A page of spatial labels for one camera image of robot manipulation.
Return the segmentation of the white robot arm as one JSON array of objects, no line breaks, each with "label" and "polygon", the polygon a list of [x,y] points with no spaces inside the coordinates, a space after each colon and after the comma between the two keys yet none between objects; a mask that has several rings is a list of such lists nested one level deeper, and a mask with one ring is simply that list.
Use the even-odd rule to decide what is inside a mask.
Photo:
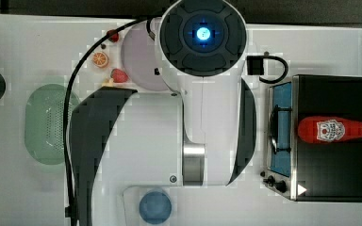
[{"label": "white robot arm", "polygon": [[226,0],[170,6],[155,38],[164,91],[102,87],[72,113],[72,226],[163,223],[172,189],[236,180],[255,149],[247,52],[244,19]]}]

